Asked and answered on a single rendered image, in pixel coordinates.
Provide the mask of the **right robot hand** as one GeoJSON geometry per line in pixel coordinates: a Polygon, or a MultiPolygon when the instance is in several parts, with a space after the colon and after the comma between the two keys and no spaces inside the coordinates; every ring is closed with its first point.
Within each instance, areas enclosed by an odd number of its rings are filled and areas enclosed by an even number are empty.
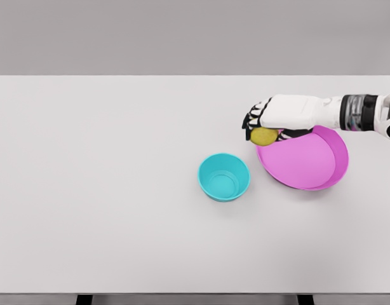
{"type": "Polygon", "coordinates": [[[313,132],[314,109],[318,97],[307,95],[274,95],[255,104],[246,114],[242,129],[250,140],[252,131],[264,127],[279,130],[276,141],[301,137],[313,132]]]}

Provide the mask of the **pink plate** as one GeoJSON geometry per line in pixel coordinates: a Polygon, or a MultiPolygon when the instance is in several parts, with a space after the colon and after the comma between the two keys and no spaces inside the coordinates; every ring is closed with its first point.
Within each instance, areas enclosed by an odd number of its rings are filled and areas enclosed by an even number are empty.
{"type": "Polygon", "coordinates": [[[349,153],[342,137],[324,126],[307,135],[257,146],[265,170],[278,182],[294,189],[319,191],[345,176],[349,153]]]}

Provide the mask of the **yellow-green apple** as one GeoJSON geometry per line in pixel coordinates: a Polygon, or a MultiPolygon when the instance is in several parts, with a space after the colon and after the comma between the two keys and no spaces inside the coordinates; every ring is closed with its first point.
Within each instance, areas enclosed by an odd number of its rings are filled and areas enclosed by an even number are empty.
{"type": "Polygon", "coordinates": [[[278,138],[278,130],[264,127],[254,128],[250,134],[250,141],[258,146],[268,146],[278,138]]]}

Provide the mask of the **blue bowl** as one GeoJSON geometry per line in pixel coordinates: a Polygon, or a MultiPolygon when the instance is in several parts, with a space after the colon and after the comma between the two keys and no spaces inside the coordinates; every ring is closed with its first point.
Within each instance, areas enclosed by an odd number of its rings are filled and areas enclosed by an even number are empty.
{"type": "Polygon", "coordinates": [[[246,163],[224,152],[205,158],[198,167],[197,178],[202,191],[219,202],[236,200],[248,190],[251,181],[246,163]]]}

